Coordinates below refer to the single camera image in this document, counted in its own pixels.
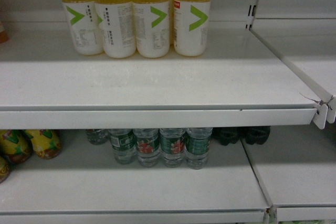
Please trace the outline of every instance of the green chevron logo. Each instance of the green chevron logo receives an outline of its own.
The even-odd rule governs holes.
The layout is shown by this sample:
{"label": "green chevron logo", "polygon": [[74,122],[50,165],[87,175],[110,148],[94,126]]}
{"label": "green chevron logo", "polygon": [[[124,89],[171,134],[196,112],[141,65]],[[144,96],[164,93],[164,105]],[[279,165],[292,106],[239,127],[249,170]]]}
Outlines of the green chevron logo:
{"label": "green chevron logo", "polygon": [[77,23],[78,21],[80,21],[82,18],[85,17],[85,15],[75,11],[74,9],[71,9],[69,6],[67,6],[67,10],[69,13],[73,14],[74,17],[72,18],[72,20],[70,20],[71,25],[73,26],[75,23]]}
{"label": "green chevron logo", "polygon": [[190,7],[190,12],[200,19],[189,25],[189,31],[195,30],[197,27],[204,24],[204,22],[206,22],[208,19],[208,16],[204,12],[201,12],[193,5]]}
{"label": "green chevron logo", "polygon": [[156,9],[153,6],[151,6],[151,13],[154,13],[159,16],[156,20],[152,22],[152,28],[157,26],[167,16],[167,13],[164,13],[163,11]]}

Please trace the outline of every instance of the red logo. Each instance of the red logo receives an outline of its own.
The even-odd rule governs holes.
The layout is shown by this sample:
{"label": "red logo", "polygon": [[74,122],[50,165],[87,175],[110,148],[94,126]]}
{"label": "red logo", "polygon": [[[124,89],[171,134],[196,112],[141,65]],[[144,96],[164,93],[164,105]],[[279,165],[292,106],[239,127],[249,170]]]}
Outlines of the red logo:
{"label": "red logo", "polygon": [[179,1],[174,1],[174,7],[180,9],[180,2]]}

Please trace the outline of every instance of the bottle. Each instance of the bottle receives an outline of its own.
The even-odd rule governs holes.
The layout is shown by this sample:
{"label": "bottle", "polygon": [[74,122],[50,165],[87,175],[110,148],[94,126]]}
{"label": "bottle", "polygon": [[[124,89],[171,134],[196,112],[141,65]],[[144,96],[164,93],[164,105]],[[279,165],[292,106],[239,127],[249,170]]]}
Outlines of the bottle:
{"label": "bottle", "polygon": [[132,129],[110,129],[109,132],[115,160],[119,164],[132,163],[137,154]]}
{"label": "bottle", "polygon": [[174,44],[174,0],[169,0],[169,44]]}
{"label": "bottle", "polygon": [[125,58],[135,53],[132,0],[96,0],[105,53]]}
{"label": "bottle", "polygon": [[33,150],[43,159],[52,159],[61,152],[61,142],[53,130],[24,130]]}
{"label": "bottle", "polygon": [[188,128],[186,147],[187,165],[195,170],[202,169],[208,161],[209,142],[212,128]]}
{"label": "bottle", "polygon": [[0,21],[0,44],[9,40],[4,25]]}
{"label": "bottle", "polygon": [[0,154],[10,164],[26,161],[31,152],[32,149],[20,130],[0,130]]}
{"label": "bottle", "polygon": [[104,144],[110,139],[110,132],[106,129],[86,129],[85,134],[93,145]]}
{"label": "bottle", "polygon": [[157,58],[169,50],[169,0],[133,0],[137,49]]}
{"label": "bottle", "polygon": [[0,156],[0,183],[9,176],[9,164]]}
{"label": "bottle", "polygon": [[95,0],[62,0],[63,7],[77,52],[96,55],[103,52],[101,32],[95,9]]}
{"label": "bottle", "polygon": [[184,137],[183,128],[160,129],[160,152],[165,166],[181,165],[184,158]]}
{"label": "bottle", "polygon": [[144,167],[157,164],[160,156],[159,129],[133,129],[138,161]]}
{"label": "bottle", "polygon": [[184,56],[201,55],[206,48],[210,0],[174,1],[174,47]]}

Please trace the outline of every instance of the yellow drink bottle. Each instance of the yellow drink bottle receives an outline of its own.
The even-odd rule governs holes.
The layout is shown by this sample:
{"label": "yellow drink bottle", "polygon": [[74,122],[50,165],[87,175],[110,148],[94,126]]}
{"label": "yellow drink bottle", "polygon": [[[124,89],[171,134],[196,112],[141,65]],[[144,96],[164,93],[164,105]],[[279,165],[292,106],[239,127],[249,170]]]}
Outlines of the yellow drink bottle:
{"label": "yellow drink bottle", "polygon": [[62,0],[76,51],[83,55],[103,52],[95,0]]}
{"label": "yellow drink bottle", "polygon": [[206,48],[210,0],[174,1],[174,47],[185,56],[197,56]]}
{"label": "yellow drink bottle", "polygon": [[169,0],[169,44],[174,44],[174,0]]}
{"label": "yellow drink bottle", "polygon": [[133,0],[133,11],[139,53],[164,56],[169,50],[169,0]]}
{"label": "yellow drink bottle", "polygon": [[135,53],[132,0],[96,0],[105,53],[125,58]]}

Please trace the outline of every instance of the white metal shelf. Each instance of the white metal shelf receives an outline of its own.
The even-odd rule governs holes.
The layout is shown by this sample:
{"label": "white metal shelf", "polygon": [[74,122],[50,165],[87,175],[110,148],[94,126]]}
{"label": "white metal shelf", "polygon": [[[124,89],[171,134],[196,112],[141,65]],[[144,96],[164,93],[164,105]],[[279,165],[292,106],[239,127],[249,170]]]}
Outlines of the white metal shelf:
{"label": "white metal shelf", "polygon": [[206,167],[192,170],[185,163],[119,165],[110,143],[91,145],[81,130],[63,131],[62,139],[58,157],[34,155],[1,184],[1,223],[21,215],[32,222],[60,215],[74,223],[96,214],[115,223],[260,222],[269,207],[240,143],[212,141]]}
{"label": "white metal shelf", "polygon": [[67,31],[15,31],[0,46],[0,127],[308,124],[318,97],[249,31],[225,25],[211,22],[196,58],[85,57]]}
{"label": "white metal shelf", "polygon": [[245,144],[278,221],[336,219],[335,132],[274,126],[264,145]]}

